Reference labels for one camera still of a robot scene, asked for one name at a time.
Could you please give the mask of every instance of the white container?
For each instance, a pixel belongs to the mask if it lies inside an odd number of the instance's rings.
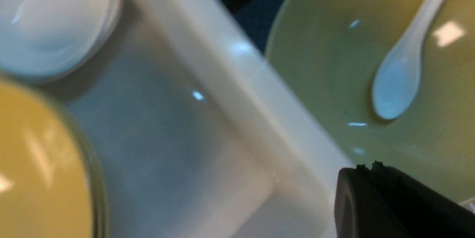
[[[295,175],[300,187],[318,189],[309,201],[325,229],[320,237],[336,237],[337,176],[352,164],[226,8],[219,0],[135,1],[238,129],[260,145],[257,154]]]

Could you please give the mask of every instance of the spoon bowl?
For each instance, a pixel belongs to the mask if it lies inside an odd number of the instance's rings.
[[[383,60],[373,83],[373,107],[378,116],[400,116],[416,97],[420,84],[421,49],[444,0],[424,0],[401,39]]]

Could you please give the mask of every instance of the ceramic dish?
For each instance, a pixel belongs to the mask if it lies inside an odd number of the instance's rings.
[[[34,82],[64,76],[105,39],[116,1],[1,0],[0,69]]]
[[[357,164],[382,161],[462,202],[475,196],[475,0],[446,0],[426,37],[419,94],[375,116],[373,76],[422,0],[286,0],[267,57]]]
[[[100,165],[80,131],[27,88],[2,81],[0,97],[2,236],[107,237]]]

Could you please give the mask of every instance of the spoon handle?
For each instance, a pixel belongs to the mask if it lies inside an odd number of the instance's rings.
[[[414,40],[413,42],[421,42],[422,44],[427,30],[429,29],[432,20],[434,20],[434,17],[442,3],[444,3],[444,0],[424,0],[416,16],[409,25],[409,28],[407,29],[407,37],[414,37],[417,40]]]

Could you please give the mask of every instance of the yellow bowl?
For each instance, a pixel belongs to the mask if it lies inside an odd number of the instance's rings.
[[[98,237],[89,167],[46,99],[0,81],[0,236]]]
[[[286,0],[267,56],[357,164],[397,167],[453,201],[475,197],[475,0],[446,0],[423,48],[419,93],[375,116],[373,76],[422,0]]]

